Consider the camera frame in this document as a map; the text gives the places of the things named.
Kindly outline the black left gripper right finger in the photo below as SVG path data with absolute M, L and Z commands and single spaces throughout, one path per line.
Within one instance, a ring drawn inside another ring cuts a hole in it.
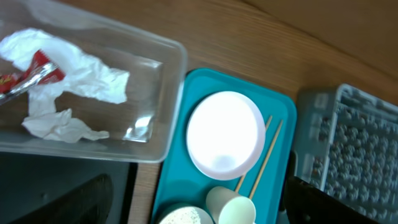
M 296 176 L 287 179 L 284 205 L 292 224 L 377 224 Z

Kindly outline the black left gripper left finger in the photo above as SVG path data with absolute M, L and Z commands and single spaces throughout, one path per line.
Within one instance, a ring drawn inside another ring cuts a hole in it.
M 113 202 L 113 183 L 100 174 L 12 224 L 99 224 L 106 223 Z

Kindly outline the cream paper cup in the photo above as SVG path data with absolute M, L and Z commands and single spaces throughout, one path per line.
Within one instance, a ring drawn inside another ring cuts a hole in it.
M 225 187 L 212 188 L 206 207 L 217 224 L 254 224 L 256 208 L 252 200 Z

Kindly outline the grey bowl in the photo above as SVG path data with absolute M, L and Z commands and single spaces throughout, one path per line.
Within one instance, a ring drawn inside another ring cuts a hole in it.
M 156 224 L 214 224 L 214 222 L 204 209 L 187 203 L 176 203 L 159 215 Z

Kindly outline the white napkin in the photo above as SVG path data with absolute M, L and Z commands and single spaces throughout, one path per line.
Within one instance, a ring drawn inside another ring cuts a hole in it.
M 28 91 L 29 115 L 24 118 L 23 127 L 35 137 L 67 143 L 108 138 L 107 131 L 94 131 L 82 120 L 74 118 L 71 109 L 58 112 L 55 99 L 70 92 L 107 103 L 124 103 L 130 73 L 110 68 L 98 57 L 39 29 L 23 29 L 1 41 L 1 58 L 12 62 L 19 70 L 27 70 L 39 50 L 60 67 L 65 78 L 53 84 L 37 85 Z

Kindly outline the red snack wrapper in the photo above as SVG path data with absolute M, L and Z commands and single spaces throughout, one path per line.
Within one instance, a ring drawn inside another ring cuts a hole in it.
M 38 50 L 26 71 L 1 74 L 1 105 L 37 85 L 60 82 L 65 76 L 54 61 L 50 60 L 42 50 Z

